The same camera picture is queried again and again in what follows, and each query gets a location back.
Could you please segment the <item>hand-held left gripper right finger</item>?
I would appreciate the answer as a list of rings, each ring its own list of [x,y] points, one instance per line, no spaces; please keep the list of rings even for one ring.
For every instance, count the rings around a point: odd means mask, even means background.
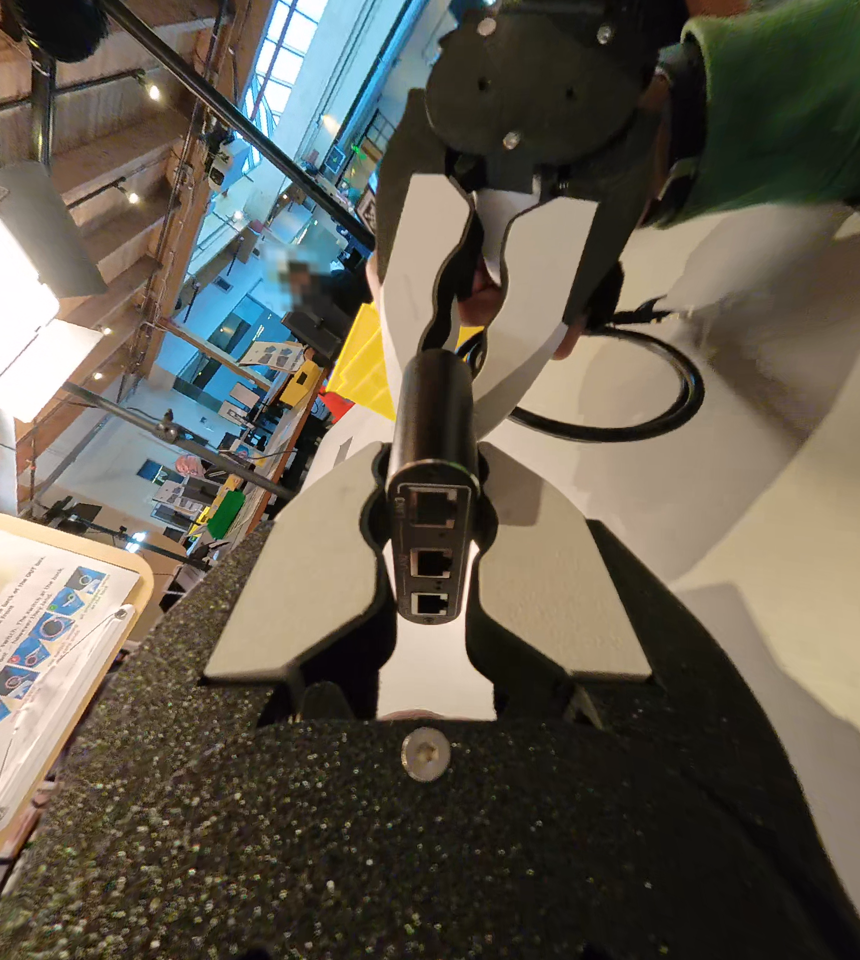
[[[508,702],[569,702],[589,681],[645,682],[652,667],[586,517],[490,442],[485,536],[466,604],[471,664]]]

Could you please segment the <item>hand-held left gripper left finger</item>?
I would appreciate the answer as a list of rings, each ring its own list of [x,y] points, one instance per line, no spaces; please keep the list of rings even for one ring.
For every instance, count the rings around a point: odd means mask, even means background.
[[[388,446],[372,442],[304,486],[268,538],[204,667],[215,685],[332,682],[348,702],[376,702],[394,650],[384,560]]]

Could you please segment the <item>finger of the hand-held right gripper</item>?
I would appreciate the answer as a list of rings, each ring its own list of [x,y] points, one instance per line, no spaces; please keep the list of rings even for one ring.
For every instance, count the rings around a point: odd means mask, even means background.
[[[378,313],[393,416],[403,374],[428,340],[453,351],[460,319],[453,293],[441,292],[444,271],[467,238],[473,208],[445,174],[414,174],[380,283]]]
[[[503,295],[473,385],[482,440],[518,406],[564,338],[564,313],[599,204],[567,197],[475,201],[484,264]]]

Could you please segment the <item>yellow storage bin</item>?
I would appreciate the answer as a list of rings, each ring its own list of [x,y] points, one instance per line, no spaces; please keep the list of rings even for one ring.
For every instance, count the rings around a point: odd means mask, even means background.
[[[361,406],[395,421],[380,317],[372,303],[362,305],[354,318],[322,395],[336,396],[344,406]]]

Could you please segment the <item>black ethernet port adapter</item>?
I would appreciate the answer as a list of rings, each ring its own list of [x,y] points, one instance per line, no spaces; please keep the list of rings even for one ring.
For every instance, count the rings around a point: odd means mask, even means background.
[[[403,374],[387,468],[402,618],[431,626],[459,616],[480,493],[471,368],[452,351],[421,351]]]

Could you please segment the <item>person's right hand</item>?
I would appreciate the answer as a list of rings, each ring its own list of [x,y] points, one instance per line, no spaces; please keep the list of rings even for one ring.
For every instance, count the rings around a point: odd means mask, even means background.
[[[661,193],[668,178],[671,146],[670,101],[671,82],[663,73],[657,72],[639,101],[639,107],[644,114],[660,119],[659,131],[653,148],[648,203],[644,208],[644,213],[638,219],[639,223],[645,219],[649,207]],[[567,358],[580,342],[585,330],[607,323],[607,317],[616,311],[624,278],[622,266],[620,264],[614,265],[600,287],[591,296],[587,311],[568,327],[554,353],[555,360]],[[474,273],[470,296],[458,302],[461,324],[472,329],[488,327],[495,319],[503,298],[500,285],[493,280],[484,260],[481,259]]]

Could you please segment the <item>green box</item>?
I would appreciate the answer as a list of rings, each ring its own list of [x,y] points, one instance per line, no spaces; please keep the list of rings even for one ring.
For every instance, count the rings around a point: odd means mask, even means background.
[[[244,526],[246,495],[240,489],[226,490],[209,511],[206,530],[214,542],[234,542]]]

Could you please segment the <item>black computer monitor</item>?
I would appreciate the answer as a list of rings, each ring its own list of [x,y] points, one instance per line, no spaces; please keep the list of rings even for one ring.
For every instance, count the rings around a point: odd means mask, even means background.
[[[344,333],[338,324],[334,325],[327,318],[321,318],[299,308],[287,312],[281,322],[298,341],[311,348],[326,365],[331,366],[336,363],[344,341]]]

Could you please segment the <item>wooden workbench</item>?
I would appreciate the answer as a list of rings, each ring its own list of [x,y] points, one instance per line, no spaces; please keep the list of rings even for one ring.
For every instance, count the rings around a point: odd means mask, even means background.
[[[254,468],[257,474],[297,493],[331,424],[329,412],[319,398],[320,392],[324,391],[328,374],[326,369],[317,389],[299,406],[289,408],[278,401],[279,395],[275,397],[273,405],[279,409],[279,417],[269,434],[263,435],[262,448],[259,449],[243,438],[234,438],[231,450],[228,450],[226,455]],[[241,478],[233,475],[226,474],[220,482],[208,478],[187,478],[183,488],[187,491],[193,485],[201,487],[204,493],[214,493],[214,497],[211,502],[202,506],[198,517],[189,528],[185,538],[188,558],[176,570],[172,582],[164,590],[161,606],[165,610],[182,598],[211,567],[239,544],[245,535],[252,532],[263,520],[274,518],[284,506],[284,501],[278,497],[244,483]],[[246,495],[244,526],[235,541],[214,542],[206,530],[208,514],[215,502],[219,502],[223,493],[229,489],[241,490]]]

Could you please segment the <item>black wristwatch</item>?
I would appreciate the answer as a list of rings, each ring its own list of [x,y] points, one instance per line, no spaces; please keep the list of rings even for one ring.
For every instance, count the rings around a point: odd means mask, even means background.
[[[707,80],[700,45],[688,35],[663,49],[657,76],[668,85],[668,172],[657,195],[652,223],[669,226],[680,214],[700,172],[707,138]]]

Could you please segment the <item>small yellow bin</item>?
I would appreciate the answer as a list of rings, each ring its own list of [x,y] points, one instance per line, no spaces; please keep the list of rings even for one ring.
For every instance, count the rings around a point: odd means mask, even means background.
[[[304,361],[299,369],[290,377],[286,386],[280,392],[278,401],[293,408],[304,402],[312,394],[324,378],[326,370],[312,360]]]

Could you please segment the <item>instruction sheet stand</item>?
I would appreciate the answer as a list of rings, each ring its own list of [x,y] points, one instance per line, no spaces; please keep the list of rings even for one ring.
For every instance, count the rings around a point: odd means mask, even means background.
[[[253,341],[239,364],[242,367],[260,367],[276,372],[293,374],[306,359],[307,347],[300,342]]]

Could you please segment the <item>grey metal pole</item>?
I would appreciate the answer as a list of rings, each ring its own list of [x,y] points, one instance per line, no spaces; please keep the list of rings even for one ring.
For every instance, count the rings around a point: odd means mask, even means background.
[[[65,381],[62,384],[62,390],[71,398],[82,401],[90,409],[98,409],[104,414],[136,427],[161,443],[211,463],[228,475],[241,478],[244,483],[256,486],[284,502],[296,498],[295,492],[258,474],[255,468],[233,457],[221,454],[217,450],[210,450],[205,444],[193,440],[190,431],[176,423],[171,414],[158,418],[149,416],[142,411],[112,402],[100,394],[70,381]]]

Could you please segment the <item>black metal pole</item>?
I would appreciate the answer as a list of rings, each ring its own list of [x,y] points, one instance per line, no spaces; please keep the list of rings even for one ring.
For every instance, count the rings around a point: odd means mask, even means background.
[[[196,101],[206,106],[225,126],[239,134],[251,147],[278,171],[289,177],[307,196],[316,202],[339,226],[343,227],[354,241],[371,254],[375,249],[372,231],[355,214],[347,211],[332,199],[316,181],[280,150],[219,90],[191,68],[148,24],[138,18],[123,1],[99,1],[100,8],[131,36],[145,51],[151,54]]]

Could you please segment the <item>wooden board with instruction sheet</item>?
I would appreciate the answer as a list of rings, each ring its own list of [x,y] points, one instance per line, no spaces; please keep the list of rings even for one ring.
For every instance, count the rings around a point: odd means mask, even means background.
[[[153,590],[139,556],[0,513],[0,851]]]

